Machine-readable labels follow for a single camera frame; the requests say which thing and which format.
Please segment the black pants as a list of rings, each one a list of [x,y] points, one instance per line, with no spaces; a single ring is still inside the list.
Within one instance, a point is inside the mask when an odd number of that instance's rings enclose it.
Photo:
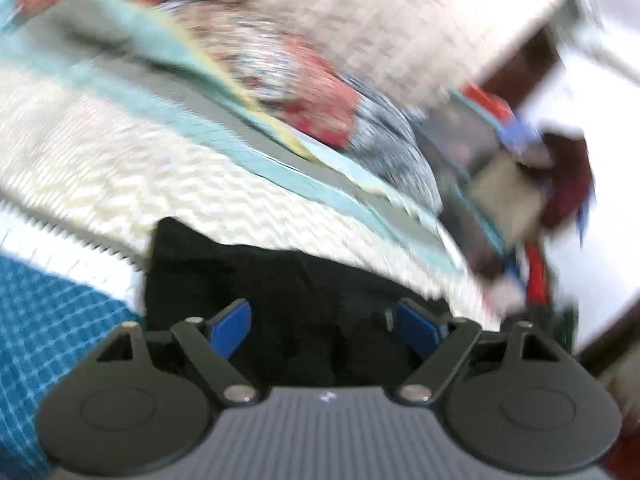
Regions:
[[[262,388],[397,387],[419,364],[387,328],[386,312],[404,298],[450,312],[378,274],[298,250],[219,244],[175,218],[157,222],[144,288],[150,330],[247,300],[252,328],[231,362]]]

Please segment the teal-lid plastic storage bin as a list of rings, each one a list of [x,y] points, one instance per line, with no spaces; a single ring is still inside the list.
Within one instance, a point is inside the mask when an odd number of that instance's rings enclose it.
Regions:
[[[496,230],[469,198],[469,186],[456,186],[444,197],[440,222],[456,242],[469,270],[493,280],[502,273],[507,256],[513,249],[506,249]]]

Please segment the beige cardboard box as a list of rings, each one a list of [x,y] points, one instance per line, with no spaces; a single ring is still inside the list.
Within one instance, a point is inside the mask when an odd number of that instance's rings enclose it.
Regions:
[[[546,202],[544,192],[518,169],[506,152],[495,154],[480,170],[468,194],[506,249],[512,249],[537,231]]]

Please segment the clear plastic storage bin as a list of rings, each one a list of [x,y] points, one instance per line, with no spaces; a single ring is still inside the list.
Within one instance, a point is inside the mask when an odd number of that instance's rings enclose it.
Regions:
[[[418,147],[446,196],[469,183],[500,151],[502,125],[487,110],[457,91],[411,119]]]

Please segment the patterned bed sheet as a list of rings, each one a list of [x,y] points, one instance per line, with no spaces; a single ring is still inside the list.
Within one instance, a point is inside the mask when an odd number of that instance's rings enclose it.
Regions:
[[[2,476],[473,478],[483,465],[432,402],[498,320],[448,233],[405,203],[232,100],[161,15],[130,0],[64,0],[5,32]],[[163,218],[445,300],[449,335],[395,388],[258,387],[210,348],[210,318],[146,325]]]

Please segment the patchwork floral quilt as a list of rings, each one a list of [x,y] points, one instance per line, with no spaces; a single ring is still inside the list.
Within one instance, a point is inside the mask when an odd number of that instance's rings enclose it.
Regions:
[[[16,0],[31,18],[63,0]],[[136,0],[162,12],[239,105],[341,152],[425,209],[442,199],[407,116],[386,96],[342,76],[299,35],[250,0]]]

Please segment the beige leaf-print curtain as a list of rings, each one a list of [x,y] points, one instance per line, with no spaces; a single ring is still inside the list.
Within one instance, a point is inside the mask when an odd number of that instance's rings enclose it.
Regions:
[[[477,82],[562,0],[253,0],[343,73],[401,104]]]

